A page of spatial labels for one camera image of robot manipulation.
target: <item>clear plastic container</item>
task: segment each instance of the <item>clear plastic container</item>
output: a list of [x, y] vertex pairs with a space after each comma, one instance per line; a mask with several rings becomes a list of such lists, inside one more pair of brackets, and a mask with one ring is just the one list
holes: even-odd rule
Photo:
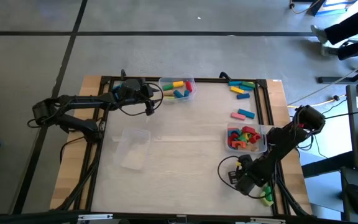
[[[179, 103], [179, 102], [186, 102], [186, 101], [190, 101], [193, 100], [194, 97], [196, 96], [197, 93], [197, 87], [196, 87], [196, 82], [194, 81], [194, 77], [190, 74], [184, 74], [184, 75], [180, 75], [177, 77], [162, 77], [160, 78], [160, 80], [158, 81], [158, 85], [160, 86], [160, 88], [162, 89], [162, 87], [164, 85], [168, 85], [171, 84], [173, 82], [178, 82], [178, 81], [189, 81], [191, 83], [191, 93], [189, 96], [187, 97], [182, 97], [182, 98], [175, 98], [175, 99], [168, 99], [168, 98], [164, 98], [162, 101], [163, 103]], [[186, 84], [184, 84], [182, 87], [179, 88], [174, 88], [175, 90], [179, 90], [182, 95], [184, 95], [184, 91], [186, 90]]]
[[[238, 129], [242, 129], [242, 127], [244, 126], [248, 126], [250, 128], [254, 128], [255, 131], [257, 133], [259, 133], [261, 135], [261, 138], [255, 143], [247, 143], [250, 144], [251, 147], [256, 147], [256, 149], [254, 151], [251, 150], [235, 150], [235, 149], [231, 149], [228, 145], [227, 145], [227, 130], [229, 128], [238, 128]], [[265, 151], [267, 151], [267, 140], [266, 140], [266, 134], [268, 133], [268, 131], [270, 130], [271, 126], [266, 126], [266, 125], [259, 125], [259, 124], [244, 124], [244, 123], [228, 123], [226, 130], [225, 130], [225, 135], [226, 135], [226, 141], [225, 141], [225, 146], [226, 146], [226, 150], [230, 151], [230, 152], [237, 152], [237, 153], [241, 153], [241, 154], [259, 154], [259, 153], [263, 153]]]
[[113, 164], [129, 169], [141, 170], [147, 160], [150, 147], [150, 132], [126, 128], [122, 132]]

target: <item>wooden tabletop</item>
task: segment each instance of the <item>wooden tabletop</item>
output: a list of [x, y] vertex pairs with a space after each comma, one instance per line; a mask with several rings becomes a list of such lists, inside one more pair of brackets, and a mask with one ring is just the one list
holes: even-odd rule
[[[85, 76], [79, 95], [97, 95], [99, 91], [101, 76]], [[267, 80], [270, 104], [272, 107], [273, 121], [275, 126], [284, 126], [290, 121], [285, 99], [284, 89], [281, 80]], [[267, 112], [265, 103], [261, 100], [262, 113], [264, 115], [265, 124], [267, 124]], [[94, 109], [75, 110], [74, 116], [80, 119], [89, 119], [93, 117]], [[68, 135], [67, 141], [81, 137], [82, 133], [74, 132]], [[56, 208], [70, 194], [80, 177], [81, 167], [83, 164], [86, 149], [86, 141], [81, 139], [73, 142], [65, 147], [62, 164], [58, 173], [55, 191], [52, 196], [50, 208]], [[305, 186], [305, 180], [300, 165], [298, 153], [292, 150], [283, 160], [282, 168], [284, 173], [285, 184], [292, 193], [295, 200], [302, 208], [311, 214], [311, 207]], [[280, 214], [284, 214], [281, 195], [276, 187], [277, 207]], [[88, 193], [88, 184], [84, 187], [81, 196], [80, 208], [85, 208], [86, 197]]]

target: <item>concrete floor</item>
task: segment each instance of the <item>concrete floor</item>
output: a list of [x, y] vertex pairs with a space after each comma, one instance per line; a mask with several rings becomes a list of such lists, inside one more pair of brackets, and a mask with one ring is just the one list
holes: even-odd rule
[[[0, 30], [71, 31], [80, 5], [80, 0], [0, 0]], [[297, 4], [297, 8], [307, 8], [307, 4]], [[311, 24], [326, 27], [343, 18], [294, 14], [286, 0], [89, 0], [80, 31], [309, 32]], [[37, 134], [25, 125], [32, 118], [31, 107], [50, 96], [68, 39], [0, 36], [0, 139], [4, 141], [0, 213], [12, 208]], [[344, 76], [358, 65], [358, 58], [340, 62], [320, 56], [316, 41], [313, 37], [263, 36], [77, 37], [60, 94], [77, 94], [85, 75], [118, 75], [122, 68], [128, 75], [143, 76], [217, 77], [225, 71], [234, 78], [281, 79], [291, 102], [321, 88], [316, 77]], [[343, 93], [345, 86], [336, 85], [298, 104], [319, 103]], [[331, 113], [345, 112], [343, 104]], [[321, 153], [334, 156], [351, 150], [350, 141], [341, 141], [338, 147], [331, 136], [333, 132], [349, 135], [347, 119], [330, 122], [319, 136]], [[48, 131], [24, 212], [48, 210], [59, 168], [58, 151], [66, 137], [57, 127]], [[310, 152], [318, 155], [315, 148]]]

